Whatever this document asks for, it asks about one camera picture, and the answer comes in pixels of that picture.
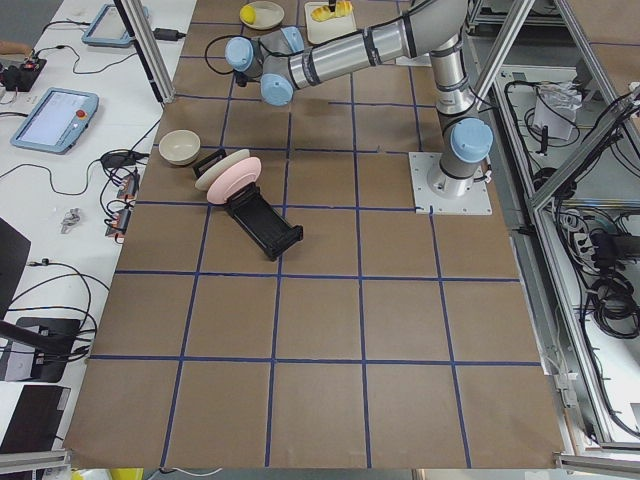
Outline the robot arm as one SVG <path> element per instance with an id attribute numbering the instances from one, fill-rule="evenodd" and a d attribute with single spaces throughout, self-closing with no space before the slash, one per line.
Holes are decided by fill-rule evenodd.
<path id="1" fill-rule="evenodd" d="M 382 65 L 399 57 L 429 56 L 444 151 L 428 174 L 431 191 L 445 199 L 466 195 L 493 143 L 477 117 L 478 98 L 463 60 L 464 1 L 420 1 L 400 16 L 315 46 L 295 27 L 259 37 L 231 38 L 225 60 L 234 74 L 259 83 L 262 99 L 289 104 L 295 91 Z"/>

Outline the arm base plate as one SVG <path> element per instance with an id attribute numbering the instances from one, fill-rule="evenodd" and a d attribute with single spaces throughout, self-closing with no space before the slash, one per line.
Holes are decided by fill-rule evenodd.
<path id="1" fill-rule="evenodd" d="M 410 152 L 409 164 L 415 211 L 433 215 L 491 215 L 484 180 L 475 182 L 478 167 L 468 179 L 453 179 L 441 169 L 439 152 Z"/>

